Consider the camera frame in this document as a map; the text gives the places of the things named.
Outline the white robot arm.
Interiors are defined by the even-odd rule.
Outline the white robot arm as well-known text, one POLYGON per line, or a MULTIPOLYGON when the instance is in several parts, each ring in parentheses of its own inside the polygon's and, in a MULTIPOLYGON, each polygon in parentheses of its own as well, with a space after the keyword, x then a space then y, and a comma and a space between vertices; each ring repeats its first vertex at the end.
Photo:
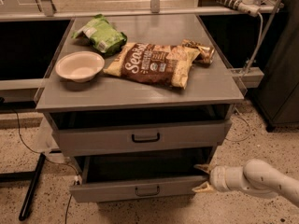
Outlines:
POLYGON ((195 164, 195 169, 204 171, 207 180, 192 189, 195 193, 240 191, 259 198, 282 196, 299 207, 299 181, 284 175, 269 163, 251 159, 243 166, 215 166, 195 164))

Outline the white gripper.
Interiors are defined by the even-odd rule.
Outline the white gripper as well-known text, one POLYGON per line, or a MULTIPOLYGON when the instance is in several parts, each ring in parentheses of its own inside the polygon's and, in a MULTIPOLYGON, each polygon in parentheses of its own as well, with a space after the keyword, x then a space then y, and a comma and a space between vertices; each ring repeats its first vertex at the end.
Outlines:
POLYGON ((235 190, 233 177, 235 174, 234 167, 216 166, 213 168, 209 164, 195 164, 194 168, 210 174, 209 181, 202 183, 200 186, 192 189, 195 193, 213 193, 215 190, 227 192, 235 190))

